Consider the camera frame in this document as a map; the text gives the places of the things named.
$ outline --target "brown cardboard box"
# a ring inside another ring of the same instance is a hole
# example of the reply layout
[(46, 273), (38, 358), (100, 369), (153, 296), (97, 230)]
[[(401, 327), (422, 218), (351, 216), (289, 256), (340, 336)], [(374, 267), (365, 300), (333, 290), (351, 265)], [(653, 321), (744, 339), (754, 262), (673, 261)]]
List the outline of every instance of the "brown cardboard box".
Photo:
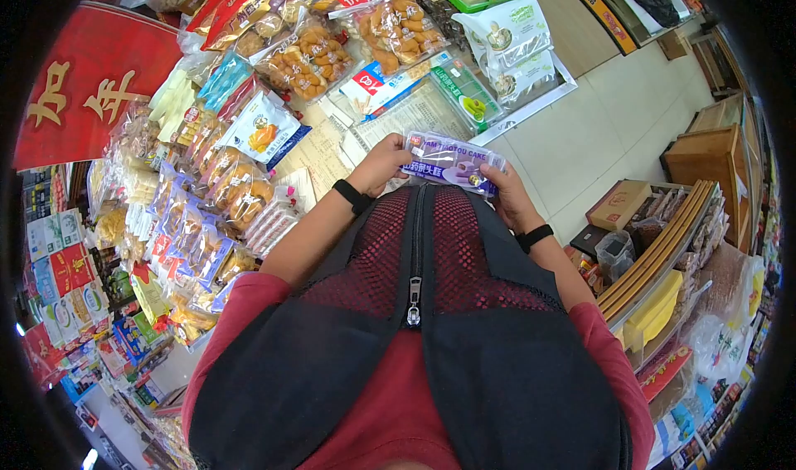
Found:
[(661, 46), (661, 50), (670, 61), (689, 54), (689, 41), (680, 28), (675, 28), (661, 35), (658, 38), (658, 45)]
[(586, 219), (592, 225), (606, 230), (622, 230), (651, 195), (649, 182), (637, 179), (620, 180), (586, 212)]

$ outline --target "hand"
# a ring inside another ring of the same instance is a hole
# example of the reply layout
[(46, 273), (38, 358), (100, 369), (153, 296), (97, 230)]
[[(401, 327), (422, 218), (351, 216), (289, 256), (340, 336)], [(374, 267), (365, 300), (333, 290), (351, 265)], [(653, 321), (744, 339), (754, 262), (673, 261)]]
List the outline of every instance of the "hand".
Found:
[(527, 234), (544, 225), (544, 219), (536, 212), (522, 179), (509, 161), (505, 162), (505, 173), (489, 165), (481, 165), (481, 173), (497, 187), (498, 194), (492, 199), (492, 205), (515, 234)]
[(412, 154), (403, 150), (403, 136), (391, 133), (370, 150), (347, 180), (361, 194), (378, 197), (391, 178), (409, 178), (399, 168), (411, 162)]

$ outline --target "black wristband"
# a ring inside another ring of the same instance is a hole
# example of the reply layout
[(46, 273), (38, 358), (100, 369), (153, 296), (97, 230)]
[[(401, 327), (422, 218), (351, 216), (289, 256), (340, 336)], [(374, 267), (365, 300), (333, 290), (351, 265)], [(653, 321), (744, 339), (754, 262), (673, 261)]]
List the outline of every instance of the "black wristband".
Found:
[(359, 216), (368, 207), (370, 204), (373, 203), (373, 197), (368, 196), (367, 194), (361, 194), (359, 191), (352, 187), (350, 183), (345, 181), (344, 179), (339, 179), (338, 181), (334, 182), (332, 188), (338, 192), (340, 195), (345, 197), (345, 200), (351, 203), (351, 212), (354, 216)]
[(522, 251), (526, 254), (531, 252), (531, 246), (545, 237), (552, 235), (552, 227), (548, 224), (534, 228), (528, 234), (515, 235), (517, 242), (522, 247)]

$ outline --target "red sign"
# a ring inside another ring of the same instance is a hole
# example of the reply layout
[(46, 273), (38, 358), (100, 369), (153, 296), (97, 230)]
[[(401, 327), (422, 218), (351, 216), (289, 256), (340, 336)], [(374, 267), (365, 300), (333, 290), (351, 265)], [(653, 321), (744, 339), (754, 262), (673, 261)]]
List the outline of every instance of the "red sign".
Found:
[(58, 371), (58, 363), (64, 358), (64, 352), (55, 349), (50, 343), (43, 323), (25, 332), (25, 336), (22, 337), (22, 348), (39, 386), (46, 387), (48, 383), (60, 380), (59, 376), (63, 377)]
[(82, 243), (69, 246), (51, 255), (50, 265), (53, 266), (55, 285), (61, 297), (94, 280), (94, 273)]
[(111, 5), (78, 6), (34, 84), (14, 167), (101, 157), (127, 102), (151, 97), (182, 57), (176, 34)]

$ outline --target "red shirt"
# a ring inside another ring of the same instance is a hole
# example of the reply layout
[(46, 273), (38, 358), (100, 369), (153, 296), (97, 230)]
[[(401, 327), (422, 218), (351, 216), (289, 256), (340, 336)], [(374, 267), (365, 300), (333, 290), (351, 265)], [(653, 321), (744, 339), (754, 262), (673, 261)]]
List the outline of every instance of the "red shirt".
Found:
[[(249, 322), (267, 306), (285, 300), (290, 291), (283, 280), (272, 275), (238, 279), (185, 394), (182, 429), (186, 441), (194, 404), (209, 369)], [(650, 459), (655, 433), (622, 345), (592, 303), (575, 306), (569, 318), (622, 406), (633, 439), (633, 470), (642, 470)], [(396, 460), (417, 461), (434, 470), (459, 468), (428, 387), (420, 333), (409, 330), (396, 334), (349, 412), (298, 468), (372, 470)]]

